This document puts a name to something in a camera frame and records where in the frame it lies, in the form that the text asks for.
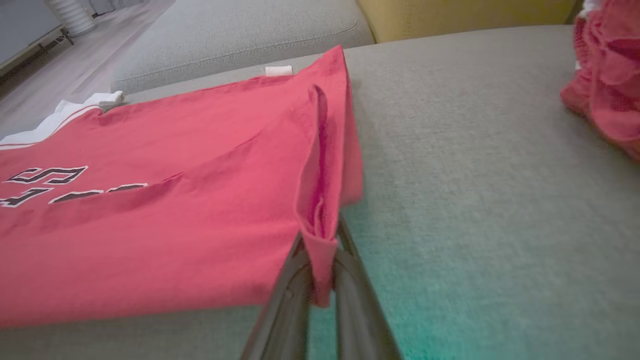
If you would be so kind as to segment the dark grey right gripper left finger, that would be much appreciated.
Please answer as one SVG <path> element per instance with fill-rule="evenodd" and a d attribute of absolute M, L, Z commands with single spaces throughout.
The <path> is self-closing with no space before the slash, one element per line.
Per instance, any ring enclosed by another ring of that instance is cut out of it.
<path fill-rule="evenodd" d="M 240 358 L 305 360 L 313 288 L 311 261 L 298 234 Z"/>

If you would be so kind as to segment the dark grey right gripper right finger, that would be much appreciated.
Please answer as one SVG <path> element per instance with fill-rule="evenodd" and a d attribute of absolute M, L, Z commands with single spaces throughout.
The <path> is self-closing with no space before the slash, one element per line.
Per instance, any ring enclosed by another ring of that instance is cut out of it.
<path fill-rule="evenodd" d="M 333 262 L 337 352 L 340 360 L 401 360 L 393 331 L 343 215 Z"/>

